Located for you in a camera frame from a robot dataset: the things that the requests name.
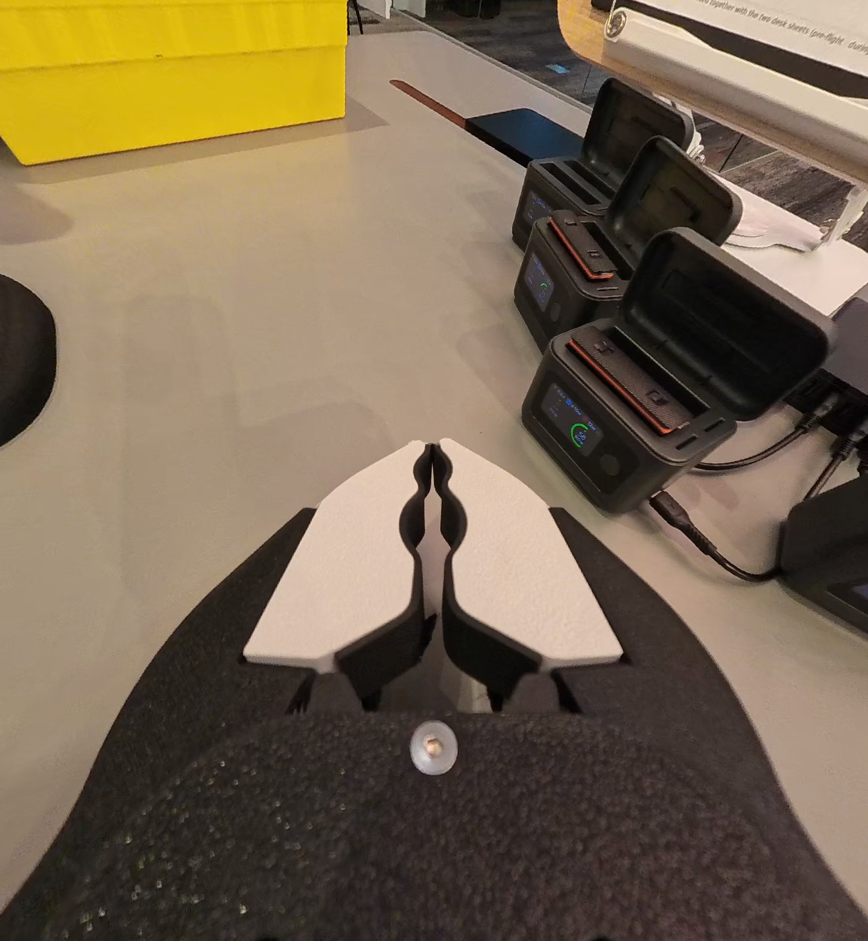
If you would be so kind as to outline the black battery charger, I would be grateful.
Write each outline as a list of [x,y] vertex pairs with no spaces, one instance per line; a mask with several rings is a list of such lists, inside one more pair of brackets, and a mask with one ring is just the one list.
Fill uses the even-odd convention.
[[524,250],[534,224],[555,210],[605,214],[641,147],[658,135],[689,154],[700,144],[691,112],[615,77],[607,79],[578,153],[529,163],[512,223],[513,243]]
[[868,473],[796,504],[777,561],[794,594],[868,636]]
[[[576,355],[598,329],[696,415],[656,433]],[[615,315],[555,336],[522,403],[522,424],[598,509],[640,507],[784,401],[823,366],[833,320],[687,228],[648,244]]]
[[536,347],[544,351],[555,336],[615,315],[657,234],[687,228],[722,246],[742,213],[741,200],[722,182],[668,139],[653,137],[641,147],[605,214],[575,213],[590,218],[591,235],[616,264],[615,278],[587,280],[551,230],[549,217],[534,224],[513,299]]

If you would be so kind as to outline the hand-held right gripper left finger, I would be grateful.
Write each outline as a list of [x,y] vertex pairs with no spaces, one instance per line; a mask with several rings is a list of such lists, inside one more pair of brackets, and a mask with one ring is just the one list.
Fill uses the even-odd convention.
[[318,505],[243,649],[252,664],[340,672],[380,629],[424,609],[428,444],[410,441]]

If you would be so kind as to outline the yellow plastic bin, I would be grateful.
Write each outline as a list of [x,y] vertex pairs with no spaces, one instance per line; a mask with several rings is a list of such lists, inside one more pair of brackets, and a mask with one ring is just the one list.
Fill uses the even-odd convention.
[[346,11],[0,1],[0,138],[36,166],[341,119]]

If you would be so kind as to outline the instruction board on stand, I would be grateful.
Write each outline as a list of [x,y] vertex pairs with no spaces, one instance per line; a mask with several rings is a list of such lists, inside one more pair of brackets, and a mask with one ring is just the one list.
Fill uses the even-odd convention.
[[667,1],[651,6],[868,73],[868,1]]

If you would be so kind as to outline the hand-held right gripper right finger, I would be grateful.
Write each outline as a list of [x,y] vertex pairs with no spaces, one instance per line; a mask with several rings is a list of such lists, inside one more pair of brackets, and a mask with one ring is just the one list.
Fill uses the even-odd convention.
[[521,677],[617,662],[623,648],[548,504],[507,470],[438,443],[442,621],[473,677]]

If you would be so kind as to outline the black honeycomb pad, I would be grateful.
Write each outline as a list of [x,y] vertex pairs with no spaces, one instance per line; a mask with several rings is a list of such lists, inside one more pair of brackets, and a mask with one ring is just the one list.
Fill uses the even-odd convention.
[[0,274],[0,448],[23,433],[52,394],[57,332],[40,298]]

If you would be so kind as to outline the white stand base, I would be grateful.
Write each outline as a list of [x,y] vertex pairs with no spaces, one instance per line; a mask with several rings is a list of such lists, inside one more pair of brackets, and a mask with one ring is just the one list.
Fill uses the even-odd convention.
[[868,253],[827,241],[813,223],[733,182],[743,213],[723,250],[816,311],[831,316],[868,284]]

